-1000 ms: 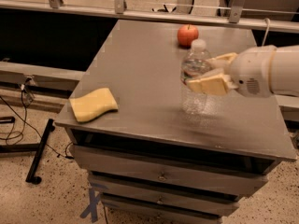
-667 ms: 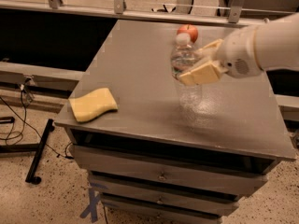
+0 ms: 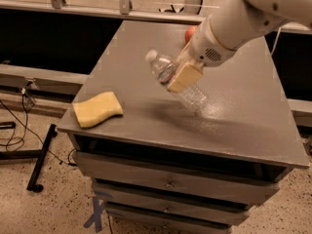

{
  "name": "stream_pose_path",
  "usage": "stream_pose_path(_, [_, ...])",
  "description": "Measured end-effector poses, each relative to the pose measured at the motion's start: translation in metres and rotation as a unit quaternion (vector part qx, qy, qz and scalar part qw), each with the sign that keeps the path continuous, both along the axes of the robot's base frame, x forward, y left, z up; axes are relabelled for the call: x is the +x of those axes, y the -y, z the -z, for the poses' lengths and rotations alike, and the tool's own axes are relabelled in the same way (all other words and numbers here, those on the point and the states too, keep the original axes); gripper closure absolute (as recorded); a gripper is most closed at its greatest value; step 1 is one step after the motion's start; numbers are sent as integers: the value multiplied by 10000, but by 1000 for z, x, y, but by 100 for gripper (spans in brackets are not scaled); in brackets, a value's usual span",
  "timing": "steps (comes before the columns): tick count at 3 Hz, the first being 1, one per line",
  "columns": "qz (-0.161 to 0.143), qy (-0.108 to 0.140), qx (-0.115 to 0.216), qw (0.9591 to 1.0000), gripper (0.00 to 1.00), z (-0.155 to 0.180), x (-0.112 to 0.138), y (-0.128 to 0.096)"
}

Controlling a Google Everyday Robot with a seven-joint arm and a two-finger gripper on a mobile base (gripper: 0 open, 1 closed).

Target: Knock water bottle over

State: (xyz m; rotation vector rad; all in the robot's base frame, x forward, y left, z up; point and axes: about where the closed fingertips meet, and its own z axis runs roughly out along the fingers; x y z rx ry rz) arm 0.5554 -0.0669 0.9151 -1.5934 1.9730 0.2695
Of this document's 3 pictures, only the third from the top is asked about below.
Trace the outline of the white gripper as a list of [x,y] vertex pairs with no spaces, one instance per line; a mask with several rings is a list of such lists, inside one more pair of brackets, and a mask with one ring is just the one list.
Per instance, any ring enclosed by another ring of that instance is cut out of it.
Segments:
[[191,64],[191,57],[202,62],[206,67],[218,67],[231,59],[236,51],[223,47],[215,38],[211,27],[211,20],[205,19],[198,25],[175,63],[177,72],[170,81],[167,89],[180,93],[195,84],[203,76],[203,68]]

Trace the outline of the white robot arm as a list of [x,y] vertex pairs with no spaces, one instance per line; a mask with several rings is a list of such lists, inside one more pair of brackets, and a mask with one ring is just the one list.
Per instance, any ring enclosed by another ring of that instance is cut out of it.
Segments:
[[226,0],[200,23],[176,59],[177,71],[168,90],[179,93],[218,67],[243,45],[295,21],[312,25],[312,0]]

